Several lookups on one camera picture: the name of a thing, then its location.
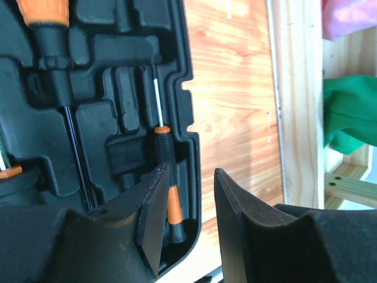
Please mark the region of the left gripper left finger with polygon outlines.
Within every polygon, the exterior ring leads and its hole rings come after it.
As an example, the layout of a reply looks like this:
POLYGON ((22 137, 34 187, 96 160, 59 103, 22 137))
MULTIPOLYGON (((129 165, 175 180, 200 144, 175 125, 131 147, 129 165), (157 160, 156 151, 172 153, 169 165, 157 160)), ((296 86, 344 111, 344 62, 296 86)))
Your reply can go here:
POLYGON ((153 282, 160 269, 169 168, 87 215, 64 206, 1 208, 2 282, 153 282))

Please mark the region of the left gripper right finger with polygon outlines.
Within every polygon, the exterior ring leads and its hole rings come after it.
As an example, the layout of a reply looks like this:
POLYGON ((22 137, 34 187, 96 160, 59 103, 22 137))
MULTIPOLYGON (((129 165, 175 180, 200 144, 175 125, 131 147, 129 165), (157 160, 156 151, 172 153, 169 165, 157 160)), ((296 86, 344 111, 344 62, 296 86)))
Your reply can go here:
POLYGON ((214 196, 225 282, 375 282, 376 212, 270 206, 223 169, 214 196))

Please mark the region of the small black precision screwdriver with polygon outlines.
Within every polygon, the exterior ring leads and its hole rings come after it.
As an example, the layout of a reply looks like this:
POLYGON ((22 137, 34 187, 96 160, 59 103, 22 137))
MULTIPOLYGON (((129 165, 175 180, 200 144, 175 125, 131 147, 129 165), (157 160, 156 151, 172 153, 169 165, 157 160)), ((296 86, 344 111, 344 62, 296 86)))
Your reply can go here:
POLYGON ((169 191, 167 200, 167 221, 169 224, 170 242, 178 244, 186 240, 186 233, 184 231, 183 214, 177 186, 176 155, 171 129, 169 126, 166 126, 163 121, 157 66, 154 58, 151 59, 151 67, 153 72, 153 84, 158 118, 158 125, 154 129, 156 154, 160 163, 168 164, 169 191))

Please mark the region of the black handled screwdriver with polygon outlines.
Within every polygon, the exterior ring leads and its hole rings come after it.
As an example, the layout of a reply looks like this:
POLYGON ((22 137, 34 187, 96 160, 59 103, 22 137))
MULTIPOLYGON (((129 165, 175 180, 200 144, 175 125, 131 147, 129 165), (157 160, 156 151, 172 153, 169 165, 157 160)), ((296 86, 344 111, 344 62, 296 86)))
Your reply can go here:
POLYGON ((11 163, 1 129, 1 207, 41 204, 38 179, 36 169, 11 163))

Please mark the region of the black plastic tool case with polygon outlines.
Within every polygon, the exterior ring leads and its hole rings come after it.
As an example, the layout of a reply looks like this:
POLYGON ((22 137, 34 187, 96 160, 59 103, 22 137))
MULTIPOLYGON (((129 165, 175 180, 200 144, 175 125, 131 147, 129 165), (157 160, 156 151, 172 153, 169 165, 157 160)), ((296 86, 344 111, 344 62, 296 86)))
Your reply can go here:
POLYGON ((182 88, 193 78, 183 2, 68 1, 65 36, 75 116, 95 200, 90 211, 64 112, 48 73, 39 68, 38 44, 17 2, 1 2, 1 129, 11 163, 39 171, 41 204, 24 206, 64 206, 87 215, 166 164, 158 161, 155 144, 151 59, 156 60, 186 233, 184 242, 170 242, 166 210, 158 280, 191 252, 201 222, 199 136, 187 131, 193 124, 192 100, 182 88))

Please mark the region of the orange handled screwdriver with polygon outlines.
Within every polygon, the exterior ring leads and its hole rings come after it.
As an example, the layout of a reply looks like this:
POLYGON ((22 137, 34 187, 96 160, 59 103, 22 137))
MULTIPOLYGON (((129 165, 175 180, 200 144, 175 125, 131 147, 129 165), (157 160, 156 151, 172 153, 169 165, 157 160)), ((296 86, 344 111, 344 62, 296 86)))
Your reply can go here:
POLYGON ((70 24, 68 1, 18 1, 23 20, 35 35, 41 58, 39 68, 46 71, 55 91, 55 100, 65 116, 67 134, 75 154, 82 198, 86 210, 95 208, 88 167, 85 161, 78 124, 75 116, 75 99, 72 91, 66 30, 70 24))

